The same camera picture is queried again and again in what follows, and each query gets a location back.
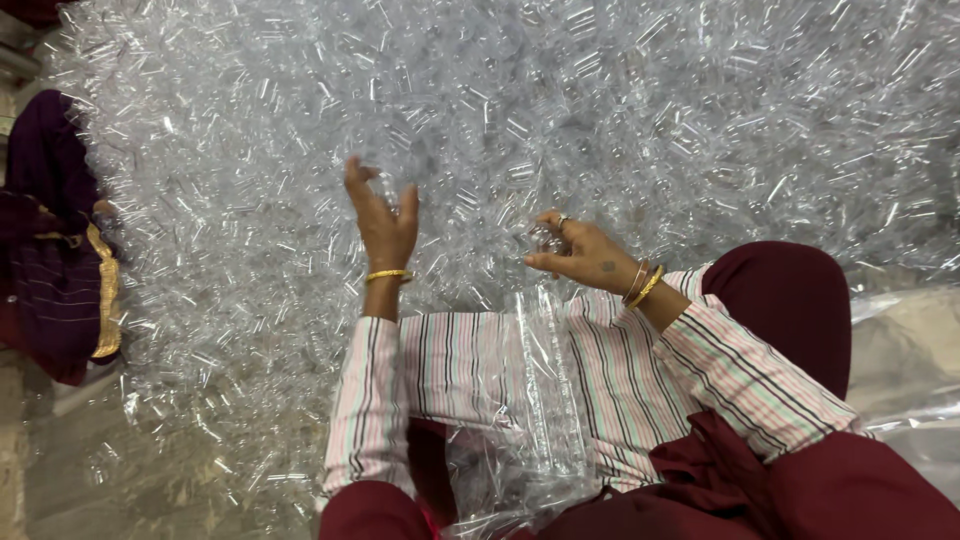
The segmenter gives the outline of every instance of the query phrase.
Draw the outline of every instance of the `forearm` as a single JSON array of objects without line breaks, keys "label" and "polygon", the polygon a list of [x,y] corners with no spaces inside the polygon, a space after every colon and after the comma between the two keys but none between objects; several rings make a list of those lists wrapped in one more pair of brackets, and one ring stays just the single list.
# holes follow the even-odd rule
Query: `forearm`
[{"label": "forearm", "polygon": [[409,404],[396,369],[399,327],[386,318],[357,322],[330,418],[324,491],[357,480],[382,480],[413,495],[407,470]]},{"label": "forearm", "polygon": [[691,303],[654,354],[767,461],[835,431],[865,434],[852,409],[719,309]]},{"label": "forearm", "polygon": [[377,278],[367,283],[367,297],[363,302],[363,316],[378,317],[396,322],[400,285],[399,276]]},{"label": "forearm", "polygon": [[690,300],[677,289],[658,282],[636,308],[654,329],[663,333],[689,306]]}]

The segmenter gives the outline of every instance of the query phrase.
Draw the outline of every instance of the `gold trim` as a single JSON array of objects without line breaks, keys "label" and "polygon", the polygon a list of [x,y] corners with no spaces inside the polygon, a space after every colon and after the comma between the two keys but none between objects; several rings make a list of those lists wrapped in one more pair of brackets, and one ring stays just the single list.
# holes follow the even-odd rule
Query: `gold trim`
[{"label": "gold trim", "polygon": [[120,325],[114,320],[117,291],[120,289],[118,265],[109,246],[100,238],[100,230],[90,223],[86,226],[86,239],[100,256],[100,338],[97,350],[91,355],[102,358],[112,355],[120,348]]},{"label": "gold trim", "polygon": [[34,238],[37,240],[64,240],[71,249],[79,248],[80,244],[84,241],[84,236],[82,234],[71,234],[70,236],[64,236],[60,233],[40,233],[34,234]]}]

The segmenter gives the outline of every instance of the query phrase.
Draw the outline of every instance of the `woman's right hand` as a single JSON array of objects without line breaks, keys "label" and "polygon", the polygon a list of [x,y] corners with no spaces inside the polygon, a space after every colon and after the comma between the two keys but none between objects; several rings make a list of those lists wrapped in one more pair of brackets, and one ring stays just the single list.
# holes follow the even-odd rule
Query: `woman's right hand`
[{"label": "woman's right hand", "polygon": [[577,283],[625,296],[634,285],[640,263],[610,240],[596,225],[565,219],[549,210],[537,217],[538,223],[563,235],[571,246],[569,255],[531,254],[523,262],[531,268],[566,276]]}]

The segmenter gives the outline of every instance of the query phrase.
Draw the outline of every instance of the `purple garment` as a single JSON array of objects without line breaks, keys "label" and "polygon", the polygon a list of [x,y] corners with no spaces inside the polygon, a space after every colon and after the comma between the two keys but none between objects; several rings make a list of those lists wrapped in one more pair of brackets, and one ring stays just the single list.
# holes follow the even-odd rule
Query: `purple garment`
[{"label": "purple garment", "polygon": [[[87,238],[97,183],[87,170],[77,128],[64,116],[69,107],[60,92],[45,90],[16,119],[7,193],[0,197],[7,203],[0,209],[18,209],[20,225],[18,232],[0,235],[0,245],[6,244],[28,354],[54,380],[79,384],[88,360],[105,363],[115,355],[91,358],[101,332],[102,260]],[[49,213],[37,206],[31,215],[31,200]],[[71,240],[24,237],[44,226]]]}]

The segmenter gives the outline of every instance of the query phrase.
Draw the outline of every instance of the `plastic bag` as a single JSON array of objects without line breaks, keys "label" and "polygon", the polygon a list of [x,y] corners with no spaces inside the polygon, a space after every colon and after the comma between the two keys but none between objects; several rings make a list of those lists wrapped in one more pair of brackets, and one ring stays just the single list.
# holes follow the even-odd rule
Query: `plastic bag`
[{"label": "plastic bag", "polygon": [[564,341],[563,306],[543,285],[513,294],[507,304],[502,364],[484,366],[479,388],[492,424],[453,430],[447,444],[461,518],[444,530],[451,538],[536,531],[599,489],[581,431],[584,408]]}]

